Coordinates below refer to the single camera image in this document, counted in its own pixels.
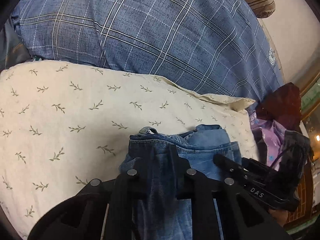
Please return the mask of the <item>right hand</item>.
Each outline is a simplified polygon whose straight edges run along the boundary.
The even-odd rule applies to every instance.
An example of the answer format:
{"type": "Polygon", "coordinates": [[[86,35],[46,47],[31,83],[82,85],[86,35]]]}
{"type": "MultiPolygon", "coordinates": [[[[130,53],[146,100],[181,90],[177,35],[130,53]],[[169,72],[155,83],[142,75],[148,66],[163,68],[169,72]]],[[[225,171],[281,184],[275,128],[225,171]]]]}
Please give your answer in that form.
{"type": "Polygon", "coordinates": [[[286,224],[289,212],[286,210],[268,210],[269,214],[273,217],[273,219],[281,226],[283,227],[286,224]]]}

